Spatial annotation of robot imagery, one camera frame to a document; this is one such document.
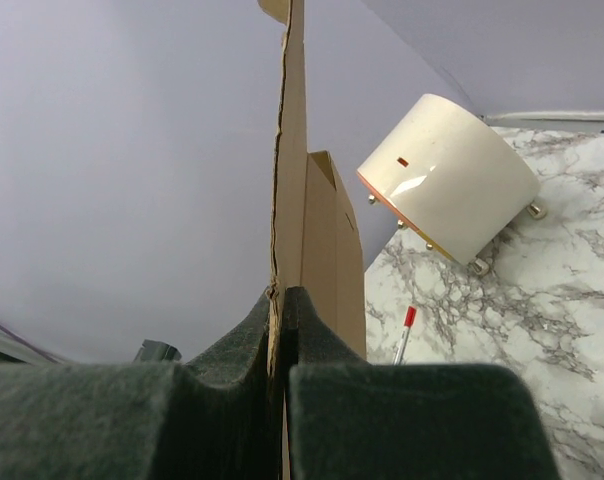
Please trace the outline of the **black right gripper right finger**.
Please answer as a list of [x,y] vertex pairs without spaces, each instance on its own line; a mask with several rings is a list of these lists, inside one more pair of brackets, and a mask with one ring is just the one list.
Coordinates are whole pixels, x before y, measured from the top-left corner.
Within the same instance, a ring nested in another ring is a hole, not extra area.
[[372,365],[285,297],[291,473],[296,479],[556,479],[529,389],[489,364]]

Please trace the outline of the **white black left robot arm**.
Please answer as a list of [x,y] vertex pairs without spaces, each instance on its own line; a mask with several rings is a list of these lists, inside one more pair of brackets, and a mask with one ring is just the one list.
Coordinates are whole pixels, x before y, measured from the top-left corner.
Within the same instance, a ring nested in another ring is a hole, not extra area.
[[182,358],[179,350],[165,342],[145,339],[138,350],[135,362],[159,362],[175,361],[179,362]]

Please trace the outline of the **brown cardboard box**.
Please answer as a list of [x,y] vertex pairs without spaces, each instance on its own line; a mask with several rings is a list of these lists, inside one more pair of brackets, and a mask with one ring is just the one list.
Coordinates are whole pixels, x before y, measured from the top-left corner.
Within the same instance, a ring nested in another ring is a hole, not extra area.
[[278,476],[289,479],[290,368],[366,358],[363,254],[335,162],[326,150],[308,149],[305,4],[262,1],[259,6],[285,27],[272,183],[267,372],[281,425]]

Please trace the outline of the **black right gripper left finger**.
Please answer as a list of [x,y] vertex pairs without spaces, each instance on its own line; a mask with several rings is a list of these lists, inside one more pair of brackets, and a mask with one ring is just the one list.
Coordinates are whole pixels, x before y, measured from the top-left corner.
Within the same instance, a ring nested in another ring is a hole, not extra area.
[[0,365],[0,479],[275,479],[269,302],[187,363]]

